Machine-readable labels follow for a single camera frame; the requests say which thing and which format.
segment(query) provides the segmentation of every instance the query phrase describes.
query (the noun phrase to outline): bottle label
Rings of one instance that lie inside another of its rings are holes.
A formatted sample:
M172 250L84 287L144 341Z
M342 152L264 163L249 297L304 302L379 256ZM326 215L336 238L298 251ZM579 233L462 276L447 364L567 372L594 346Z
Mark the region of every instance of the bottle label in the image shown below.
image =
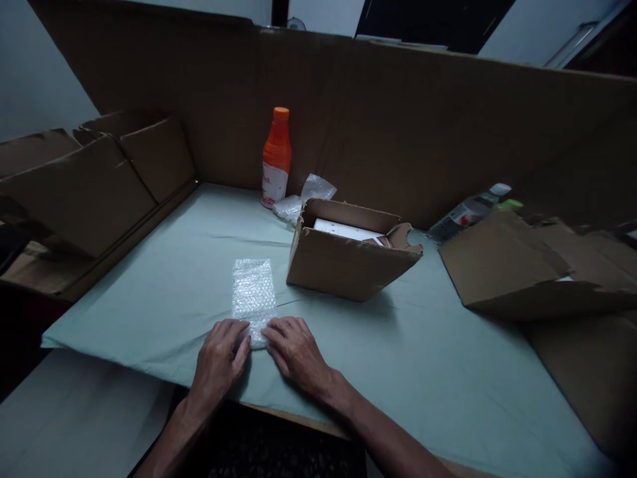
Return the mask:
M468 227L478 222L482 217L471 211L464 204L458 204L458 206L449 213L449 218L460 226Z
M279 168L263 163L263 180L261 182L261 203L268 209L285 197L287 173Z

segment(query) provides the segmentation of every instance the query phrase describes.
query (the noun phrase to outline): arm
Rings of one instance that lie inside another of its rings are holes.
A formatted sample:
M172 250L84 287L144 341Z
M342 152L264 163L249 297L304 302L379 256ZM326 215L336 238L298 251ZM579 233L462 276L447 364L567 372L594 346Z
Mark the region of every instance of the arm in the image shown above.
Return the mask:
M325 363L303 319L272 319L261 333L271 341L267 350L281 374L336 412L362 438L387 477L453 477L434 455Z
M226 319L217 322L206 336L188 396L175 408L153 450L135 478L170 477L184 461L190 447L205 428L232 384L244 370L250 352L250 337L234 344L249 322Z

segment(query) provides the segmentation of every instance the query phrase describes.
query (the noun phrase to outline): left hand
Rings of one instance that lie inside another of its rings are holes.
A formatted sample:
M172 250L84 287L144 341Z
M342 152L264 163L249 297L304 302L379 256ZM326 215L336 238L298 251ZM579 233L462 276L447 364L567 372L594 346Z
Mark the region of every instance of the left hand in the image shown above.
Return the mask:
M206 336L199 356L190 392L185 398L186 413L198 422L207 420L241 376L250 352L250 336L234 345L250 322L225 319L217 322Z

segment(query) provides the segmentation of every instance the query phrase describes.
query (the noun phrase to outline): light green tablecloth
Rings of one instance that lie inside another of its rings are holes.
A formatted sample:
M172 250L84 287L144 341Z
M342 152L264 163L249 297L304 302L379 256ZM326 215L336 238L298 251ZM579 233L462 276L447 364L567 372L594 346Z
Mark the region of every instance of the light green tablecloth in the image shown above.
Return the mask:
M230 316L235 259L269 258L279 314L304 317L327 363L433 453L506 477L593 476L610 466L517 329L462 306L432 245L361 304L286 285L292 236L257 193L200 185L43 346L190 386L205 334ZM252 354L245 378L240 400L326 419L267 352Z

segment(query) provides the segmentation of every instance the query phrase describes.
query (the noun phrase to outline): bottle cap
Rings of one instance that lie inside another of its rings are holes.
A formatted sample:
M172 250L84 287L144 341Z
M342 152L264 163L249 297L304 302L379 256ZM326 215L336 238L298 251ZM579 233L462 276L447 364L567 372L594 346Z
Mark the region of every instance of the bottle cap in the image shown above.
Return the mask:
M277 121L287 121L290 117L290 110L287 108L282 108L281 106L277 106L274 109L274 119Z
M511 186L508 186L508 185L505 185L505 184L502 184L502 183L498 183L496 185L493 185L491 187L491 189L489 189L489 192L491 194L496 195L496 196L504 196L509 191L511 191Z

